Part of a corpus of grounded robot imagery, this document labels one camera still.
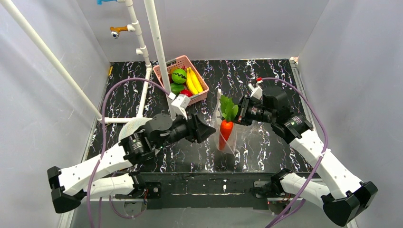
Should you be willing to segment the clear polka dot zip bag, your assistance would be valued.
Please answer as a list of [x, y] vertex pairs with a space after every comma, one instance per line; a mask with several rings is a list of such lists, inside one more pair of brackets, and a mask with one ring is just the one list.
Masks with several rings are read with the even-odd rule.
[[216, 95], [216, 105], [211, 117], [212, 126], [216, 129], [212, 137], [212, 145], [222, 153], [235, 155], [239, 151], [238, 146], [242, 138], [249, 135], [251, 127], [226, 121], [221, 110], [223, 93], [220, 88], [218, 88]]

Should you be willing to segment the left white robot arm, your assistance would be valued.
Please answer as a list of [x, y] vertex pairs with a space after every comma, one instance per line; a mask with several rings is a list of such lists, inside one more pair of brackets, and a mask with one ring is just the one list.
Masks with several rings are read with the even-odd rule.
[[58, 214], [72, 211], [80, 206], [83, 198], [103, 198], [114, 195], [144, 197], [147, 185], [138, 171], [120, 176], [109, 174], [154, 158], [164, 147], [181, 139], [202, 143], [216, 132], [195, 114], [177, 116], [167, 114], [153, 118], [134, 118], [124, 125], [119, 142], [91, 159], [80, 164], [47, 170], [51, 199]]

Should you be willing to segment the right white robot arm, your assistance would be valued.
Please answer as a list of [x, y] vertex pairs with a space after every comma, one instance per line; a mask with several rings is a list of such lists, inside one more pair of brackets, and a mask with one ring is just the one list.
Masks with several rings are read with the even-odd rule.
[[352, 174], [332, 154], [305, 115], [291, 110], [288, 96], [281, 88], [269, 87], [258, 97], [245, 95], [240, 99], [235, 122], [247, 126], [254, 121], [270, 124], [274, 133], [296, 149], [323, 180], [319, 184], [282, 169], [268, 183], [253, 188], [258, 197], [270, 194], [300, 197], [321, 207], [341, 227], [371, 204], [377, 187]]

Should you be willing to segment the orange toy carrot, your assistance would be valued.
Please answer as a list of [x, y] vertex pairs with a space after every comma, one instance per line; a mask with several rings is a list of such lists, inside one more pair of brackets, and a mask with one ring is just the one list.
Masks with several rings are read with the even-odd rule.
[[239, 107], [234, 104], [232, 98], [225, 95], [220, 96], [220, 109], [223, 120], [220, 124], [219, 150], [223, 151], [228, 142], [234, 127], [234, 120], [238, 114]]

